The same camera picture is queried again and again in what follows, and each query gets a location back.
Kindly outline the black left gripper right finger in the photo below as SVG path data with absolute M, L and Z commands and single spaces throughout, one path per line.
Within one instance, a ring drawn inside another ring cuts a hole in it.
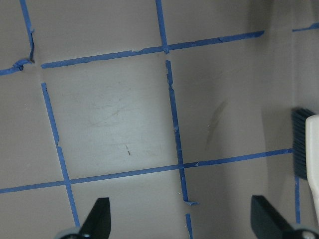
M 298 239 L 299 231 L 262 195 L 251 197 L 250 223 L 258 239 Z

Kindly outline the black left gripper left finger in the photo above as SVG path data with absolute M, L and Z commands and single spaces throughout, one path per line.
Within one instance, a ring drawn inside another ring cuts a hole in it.
M 110 200 L 98 198 L 78 234 L 81 239 L 108 239 L 110 232 Z

